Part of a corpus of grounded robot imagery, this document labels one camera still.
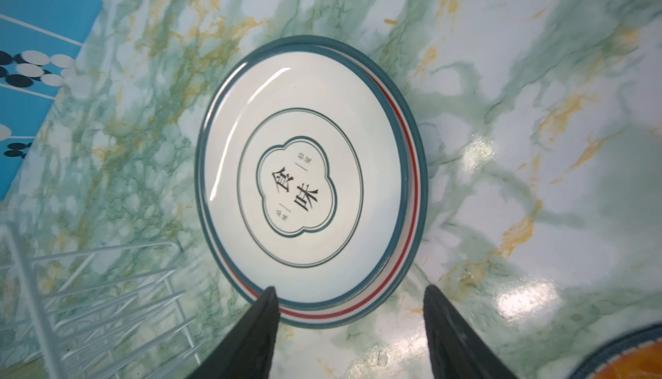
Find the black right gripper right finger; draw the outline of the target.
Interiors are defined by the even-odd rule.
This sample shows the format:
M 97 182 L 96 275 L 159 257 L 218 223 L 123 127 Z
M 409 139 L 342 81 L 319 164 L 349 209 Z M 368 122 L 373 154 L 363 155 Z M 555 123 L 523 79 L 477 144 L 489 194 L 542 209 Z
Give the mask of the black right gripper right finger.
M 423 317 L 435 378 L 515 378 L 433 284 L 424 292 Z

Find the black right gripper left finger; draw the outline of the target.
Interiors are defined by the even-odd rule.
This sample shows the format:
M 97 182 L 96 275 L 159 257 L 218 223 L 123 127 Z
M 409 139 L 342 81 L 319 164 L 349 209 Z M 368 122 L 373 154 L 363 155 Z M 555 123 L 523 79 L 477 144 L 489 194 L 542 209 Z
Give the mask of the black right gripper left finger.
M 269 287 L 189 377 L 269 377 L 279 322 L 279 298 Z

